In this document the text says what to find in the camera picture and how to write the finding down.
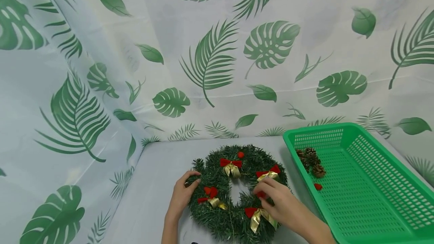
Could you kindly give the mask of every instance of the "red berry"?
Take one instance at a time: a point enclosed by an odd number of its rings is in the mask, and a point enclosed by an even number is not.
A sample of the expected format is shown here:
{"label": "red berry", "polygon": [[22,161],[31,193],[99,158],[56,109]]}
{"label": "red berry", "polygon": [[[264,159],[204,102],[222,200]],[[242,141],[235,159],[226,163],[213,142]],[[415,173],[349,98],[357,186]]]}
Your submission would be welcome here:
{"label": "red berry", "polygon": [[313,185],[315,186],[315,189],[318,191],[320,191],[322,189],[322,185],[320,185],[320,184],[315,183]]}

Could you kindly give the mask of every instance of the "fabric backdrop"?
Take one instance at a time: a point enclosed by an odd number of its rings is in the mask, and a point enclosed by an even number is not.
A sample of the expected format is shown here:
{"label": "fabric backdrop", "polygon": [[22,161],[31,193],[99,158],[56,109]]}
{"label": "fabric backdrop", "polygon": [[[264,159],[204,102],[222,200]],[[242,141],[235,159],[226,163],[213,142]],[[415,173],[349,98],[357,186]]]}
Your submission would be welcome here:
{"label": "fabric backdrop", "polygon": [[432,0],[0,0],[0,11],[2,243],[99,243],[159,140],[357,122],[434,185]]}

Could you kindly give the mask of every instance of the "green plastic basket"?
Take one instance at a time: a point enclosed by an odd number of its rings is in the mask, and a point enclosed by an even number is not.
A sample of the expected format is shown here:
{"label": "green plastic basket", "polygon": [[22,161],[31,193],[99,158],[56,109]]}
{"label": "green plastic basket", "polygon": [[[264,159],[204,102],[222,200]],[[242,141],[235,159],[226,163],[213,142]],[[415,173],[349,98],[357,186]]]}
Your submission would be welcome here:
{"label": "green plastic basket", "polygon": [[[303,127],[283,139],[339,244],[434,244],[434,192],[361,126]],[[317,151],[323,178],[304,169],[296,149],[305,147]]]}

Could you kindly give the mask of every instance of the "gold ribbon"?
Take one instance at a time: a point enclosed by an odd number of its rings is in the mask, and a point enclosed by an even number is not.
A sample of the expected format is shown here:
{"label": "gold ribbon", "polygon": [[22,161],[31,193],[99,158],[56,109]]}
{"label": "gold ribbon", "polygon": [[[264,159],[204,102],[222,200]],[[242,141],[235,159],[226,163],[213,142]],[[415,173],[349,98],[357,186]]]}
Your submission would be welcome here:
{"label": "gold ribbon", "polygon": [[261,182],[262,179],[264,179],[266,177],[269,177],[269,178],[272,178],[272,179],[274,179],[276,181],[279,181],[279,175],[276,172],[273,172],[273,171],[269,171],[269,172],[261,175],[260,177],[258,177],[257,181]]}
{"label": "gold ribbon", "polygon": [[231,163],[229,163],[225,167],[223,167],[223,169],[225,170],[225,173],[228,176],[232,173],[232,176],[234,178],[240,178],[241,177],[240,170],[238,169],[237,166],[232,164],[232,161],[231,161]]}
{"label": "gold ribbon", "polygon": [[211,206],[213,208],[220,207],[223,210],[227,210],[228,209],[228,207],[224,203],[220,202],[219,198],[208,199],[208,202],[211,204]]}
{"label": "gold ribbon", "polygon": [[258,230],[259,223],[261,221],[261,216],[263,216],[266,220],[268,220],[269,223],[274,227],[274,230],[277,229],[277,221],[271,217],[271,215],[265,211],[265,209],[258,209],[253,214],[251,220],[250,220],[250,229],[254,233]]}

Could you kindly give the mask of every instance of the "christmas wreath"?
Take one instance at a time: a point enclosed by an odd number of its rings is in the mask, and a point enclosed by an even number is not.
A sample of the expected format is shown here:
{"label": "christmas wreath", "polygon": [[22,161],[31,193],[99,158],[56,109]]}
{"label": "christmas wreath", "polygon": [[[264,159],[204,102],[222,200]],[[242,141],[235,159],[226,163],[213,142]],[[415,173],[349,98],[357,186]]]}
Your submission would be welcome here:
{"label": "christmas wreath", "polygon": [[[252,190],[265,177],[287,185],[282,164],[253,145],[232,145],[210,152],[205,161],[195,159],[192,169],[201,173],[188,181],[201,179],[189,202],[191,216],[198,224],[207,227],[219,241],[271,243],[279,225],[262,209],[259,196],[264,194],[255,196]],[[231,199],[232,178],[240,178],[250,191],[240,193],[236,205]]]}

